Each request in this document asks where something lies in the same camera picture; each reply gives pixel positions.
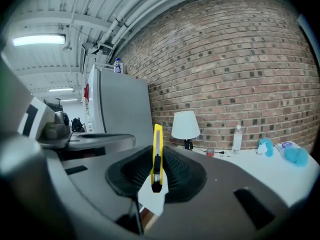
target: plastic bottle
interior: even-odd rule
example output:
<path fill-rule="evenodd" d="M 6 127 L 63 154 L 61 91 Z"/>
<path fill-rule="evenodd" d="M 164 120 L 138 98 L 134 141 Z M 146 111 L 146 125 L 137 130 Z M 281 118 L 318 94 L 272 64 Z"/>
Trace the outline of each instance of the plastic bottle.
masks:
<path fill-rule="evenodd" d="M 233 136 L 232 152 L 234 154 L 238 154 L 241 149 L 242 133 L 241 126 L 237 125 Z"/>
<path fill-rule="evenodd" d="M 114 72 L 116 73 L 122 73 L 122 68 L 121 68 L 121 61 L 119 58 L 115 59 L 114 62 Z"/>

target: blue plush toy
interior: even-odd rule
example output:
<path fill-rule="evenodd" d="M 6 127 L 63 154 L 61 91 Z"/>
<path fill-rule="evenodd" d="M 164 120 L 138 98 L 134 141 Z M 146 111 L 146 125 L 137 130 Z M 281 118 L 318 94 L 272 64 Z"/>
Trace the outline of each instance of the blue plush toy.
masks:
<path fill-rule="evenodd" d="M 258 151 L 259 155 L 265 154 L 267 157 L 271 157 L 274 154 L 274 145 L 269 138 L 262 138 L 258 142 Z"/>
<path fill-rule="evenodd" d="M 286 147 L 284 149 L 284 158 L 299 167 L 303 167 L 308 163 L 308 156 L 307 150 L 303 147 Z"/>

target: refrigerator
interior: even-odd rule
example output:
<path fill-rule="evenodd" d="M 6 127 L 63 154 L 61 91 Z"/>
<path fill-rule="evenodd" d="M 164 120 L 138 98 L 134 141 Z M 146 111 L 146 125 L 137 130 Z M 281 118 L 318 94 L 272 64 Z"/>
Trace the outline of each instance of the refrigerator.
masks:
<path fill-rule="evenodd" d="M 153 144 L 153 124 L 145 79 L 98 69 L 88 78 L 88 111 L 94 133 L 131 134 L 135 146 Z"/>

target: fluorescent light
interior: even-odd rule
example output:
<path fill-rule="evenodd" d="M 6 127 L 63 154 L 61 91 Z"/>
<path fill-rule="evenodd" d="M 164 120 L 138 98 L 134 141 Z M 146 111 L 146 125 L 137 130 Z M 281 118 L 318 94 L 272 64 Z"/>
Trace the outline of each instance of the fluorescent light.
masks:
<path fill-rule="evenodd" d="M 72 98 L 72 99 L 63 99 L 63 100 L 60 100 L 61 102 L 75 102 L 77 101 L 78 99 L 76 98 Z"/>
<path fill-rule="evenodd" d="M 66 42 L 66 36 L 61 34 L 29 35 L 17 37 L 12 40 L 14 46 L 34 45 L 34 44 L 59 44 Z"/>
<path fill-rule="evenodd" d="M 73 88 L 62 88 L 62 89 L 50 89 L 49 92 L 58 92 L 58 91 L 73 91 Z"/>

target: lamp base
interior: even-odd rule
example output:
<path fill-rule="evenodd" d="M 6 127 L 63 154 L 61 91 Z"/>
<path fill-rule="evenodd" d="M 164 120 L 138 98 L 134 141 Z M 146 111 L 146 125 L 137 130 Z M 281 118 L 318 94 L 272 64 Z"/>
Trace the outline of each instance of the lamp base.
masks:
<path fill-rule="evenodd" d="M 186 149 L 186 150 L 193 150 L 194 149 L 194 145 L 192 144 L 192 141 L 190 139 L 184 140 L 184 149 Z"/>

